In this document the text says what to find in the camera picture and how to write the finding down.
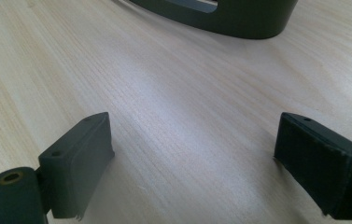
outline screw hole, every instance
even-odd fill
[[[10,175],[7,175],[5,178],[4,178],[4,180],[5,181],[12,181],[12,180],[14,180],[14,179],[16,179],[16,178],[18,178],[20,175],[19,174],[10,174]]]
[[[4,175],[0,179],[0,184],[1,185],[9,185],[13,184],[15,182],[18,182],[23,176],[23,173],[18,171],[18,172],[12,172],[10,174]]]
[[[54,157],[60,156],[60,155],[62,155],[62,152],[61,151],[54,151],[54,152],[52,152],[51,155],[54,156]]]

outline wooden table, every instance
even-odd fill
[[[260,41],[125,1],[0,1],[0,173],[103,111],[116,158],[82,223],[339,223],[273,154],[283,111],[352,140],[352,1],[300,1]]]

